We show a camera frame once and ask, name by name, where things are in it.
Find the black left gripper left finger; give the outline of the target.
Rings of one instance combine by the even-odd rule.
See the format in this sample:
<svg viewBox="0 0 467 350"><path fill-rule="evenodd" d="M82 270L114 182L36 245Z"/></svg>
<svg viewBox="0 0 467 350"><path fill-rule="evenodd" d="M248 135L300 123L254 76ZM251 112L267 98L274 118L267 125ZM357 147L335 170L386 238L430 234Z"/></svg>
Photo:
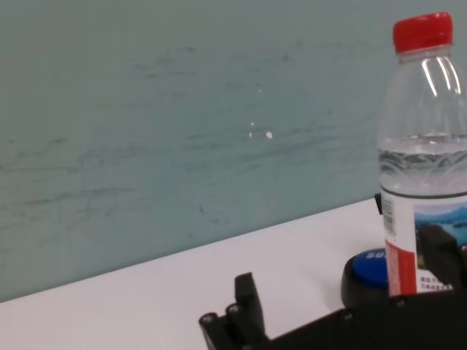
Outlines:
<svg viewBox="0 0 467 350"><path fill-rule="evenodd" d="M228 305L221 316L204 314L198 323L207 348L268 349L271 341L266 335L263 309L251 273L234 279L235 302Z"/></svg>

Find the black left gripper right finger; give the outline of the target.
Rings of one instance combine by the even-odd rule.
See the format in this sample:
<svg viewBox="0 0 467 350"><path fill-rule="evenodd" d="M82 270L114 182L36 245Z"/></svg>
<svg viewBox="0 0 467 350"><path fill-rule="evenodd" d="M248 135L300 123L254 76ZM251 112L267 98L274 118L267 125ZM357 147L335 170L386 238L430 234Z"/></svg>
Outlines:
<svg viewBox="0 0 467 350"><path fill-rule="evenodd" d="M453 289L466 288L466 245L441 226L429 225L419 232L425 267L443 284Z"/></svg>

